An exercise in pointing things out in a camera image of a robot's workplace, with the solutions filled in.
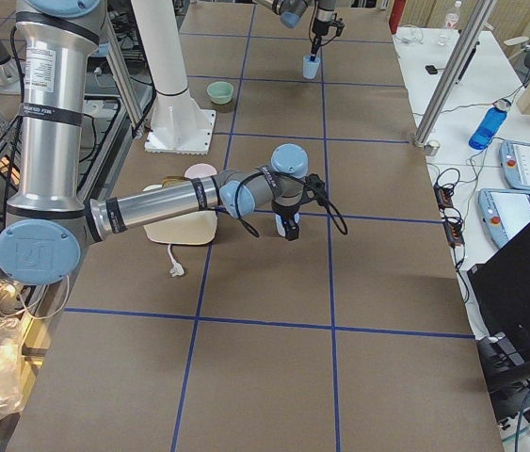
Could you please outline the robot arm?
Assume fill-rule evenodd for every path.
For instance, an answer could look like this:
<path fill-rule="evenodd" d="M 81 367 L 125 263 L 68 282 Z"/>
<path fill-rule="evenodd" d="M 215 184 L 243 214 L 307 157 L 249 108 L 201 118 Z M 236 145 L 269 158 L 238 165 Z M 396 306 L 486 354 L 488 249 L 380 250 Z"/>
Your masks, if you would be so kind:
<path fill-rule="evenodd" d="M 249 172 L 225 170 L 170 187 L 105 201 L 77 194 L 88 58 L 109 27 L 103 1 L 21 1 L 16 24 L 27 43 L 21 178 L 7 203 L 0 268 L 26 285 L 56 283 L 78 267 L 86 248 L 136 226 L 223 206 L 244 219 L 270 204 L 288 239 L 303 201 L 308 156 L 279 146 Z"/>
<path fill-rule="evenodd" d="M 257 5 L 272 11 L 280 17 L 280 21 L 288 28 L 295 28 L 308 6 L 313 4 L 313 17 L 311 31 L 312 46 L 309 56 L 310 61 L 315 61 L 320 48 L 323 46 L 323 38 L 328 35 L 332 22 L 335 20 L 334 0 L 305 1 L 305 0 L 255 0 Z"/>

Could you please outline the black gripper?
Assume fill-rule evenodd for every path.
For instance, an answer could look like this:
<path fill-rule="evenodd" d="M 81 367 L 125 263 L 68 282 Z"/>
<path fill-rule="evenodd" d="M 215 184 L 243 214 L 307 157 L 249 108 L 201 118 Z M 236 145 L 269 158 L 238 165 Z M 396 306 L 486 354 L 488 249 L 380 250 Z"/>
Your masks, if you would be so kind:
<path fill-rule="evenodd" d="M 316 61 L 322 39 L 329 33 L 329 22 L 314 19 L 311 31 L 313 32 L 311 61 Z"/>
<path fill-rule="evenodd" d="M 302 196 L 280 197 L 271 202 L 273 212 L 281 217 L 285 238 L 288 241 L 299 238 L 299 225 L 295 223 L 294 216 L 299 213 L 300 205 L 302 205 Z"/>

